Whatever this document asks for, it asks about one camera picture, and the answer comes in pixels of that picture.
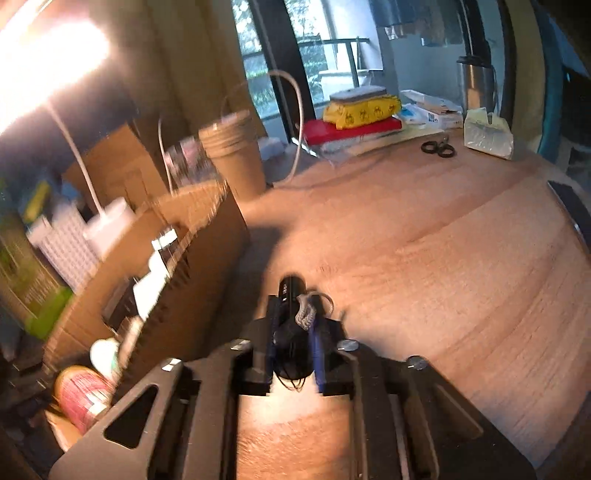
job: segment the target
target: beige curtain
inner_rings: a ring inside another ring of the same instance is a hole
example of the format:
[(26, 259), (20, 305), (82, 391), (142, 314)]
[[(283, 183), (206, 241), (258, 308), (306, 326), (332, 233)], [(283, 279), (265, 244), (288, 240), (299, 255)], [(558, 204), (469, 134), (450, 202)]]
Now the beige curtain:
[[(222, 103), (246, 80), (230, 0), (147, 0), (184, 116), (192, 133), (220, 117)], [(248, 88), (229, 110), (250, 110), (264, 133)]]
[[(222, 102), (246, 79), (231, 0), (91, 0), (91, 14), (111, 42), (111, 57), (139, 108), (138, 126), (151, 153), (164, 113), (164, 143), (220, 117)], [(226, 113), (250, 110), (265, 135), (248, 88), (229, 98)]]

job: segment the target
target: scissors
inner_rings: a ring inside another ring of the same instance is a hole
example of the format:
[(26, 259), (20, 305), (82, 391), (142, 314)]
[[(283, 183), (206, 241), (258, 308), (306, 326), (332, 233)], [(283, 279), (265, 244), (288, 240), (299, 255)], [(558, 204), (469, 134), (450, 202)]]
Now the scissors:
[(425, 142), (423, 145), (421, 145), (421, 150), (430, 155), (436, 153), (441, 158), (451, 158), (456, 154), (456, 149), (447, 143), (448, 140), (449, 135), (446, 135), (440, 142), (437, 140)]

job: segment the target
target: thermos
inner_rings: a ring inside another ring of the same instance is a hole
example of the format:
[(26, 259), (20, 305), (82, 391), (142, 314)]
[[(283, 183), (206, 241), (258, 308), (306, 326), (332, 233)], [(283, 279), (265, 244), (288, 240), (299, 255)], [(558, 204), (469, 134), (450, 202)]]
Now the thermos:
[(457, 71), (462, 93), (464, 119), (468, 110), (486, 108), (487, 113), (495, 109), (495, 71), (490, 63), (480, 57), (460, 57)]

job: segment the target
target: lamp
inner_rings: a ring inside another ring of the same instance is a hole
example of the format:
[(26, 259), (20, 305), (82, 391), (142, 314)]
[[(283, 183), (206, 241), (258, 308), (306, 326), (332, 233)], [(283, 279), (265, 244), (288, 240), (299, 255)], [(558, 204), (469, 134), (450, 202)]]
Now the lamp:
[(76, 157), (99, 212), (89, 222), (85, 237), (95, 252), (104, 258), (133, 221), (133, 212), (124, 199), (115, 200), (106, 211), (103, 209), (82, 156), (53, 108), (50, 97), (97, 68), (107, 58), (109, 44), (89, 21), (63, 23), (29, 43), (22, 43), (20, 39), (38, 9), (47, 4), (47, 0), (30, 0), (7, 24), (5, 28), (8, 30), (0, 32), (0, 133), (17, 118), (44, 105)]
[(109, 52), (105, 36), (90, 22), (75, 22), (59, 25), (24, 45), (13, 35), (9, 41), (0, 37), (0, 48), (0, 132), (45, 105), (82, 169), (97, 210), (104, 214), (80, 152), (49, 97), (100, 65)]

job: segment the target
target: can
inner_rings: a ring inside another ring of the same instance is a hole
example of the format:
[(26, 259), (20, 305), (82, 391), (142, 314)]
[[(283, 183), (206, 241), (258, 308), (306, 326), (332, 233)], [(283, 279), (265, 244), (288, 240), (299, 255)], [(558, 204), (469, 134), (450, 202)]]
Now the can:
[(94, 370), (75, 365), (60, 373), (54, 392), (62, 412), (84, 435), (108, 411), (113, 387)]

